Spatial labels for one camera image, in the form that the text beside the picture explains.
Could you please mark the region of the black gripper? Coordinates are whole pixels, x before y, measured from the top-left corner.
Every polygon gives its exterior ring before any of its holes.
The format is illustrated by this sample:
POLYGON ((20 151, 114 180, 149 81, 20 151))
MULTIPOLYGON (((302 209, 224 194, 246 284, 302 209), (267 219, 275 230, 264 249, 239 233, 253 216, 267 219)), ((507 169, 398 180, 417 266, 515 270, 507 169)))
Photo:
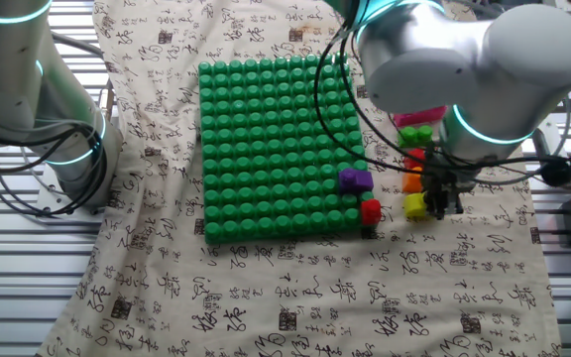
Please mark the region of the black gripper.
POLYGON ((436 218, 442 220, 447 215, 459 213, 457 196, 475 187, 475 173, 466 170, 424 168, 421 184, 425 192, 427 211, 436 213, 436 218))

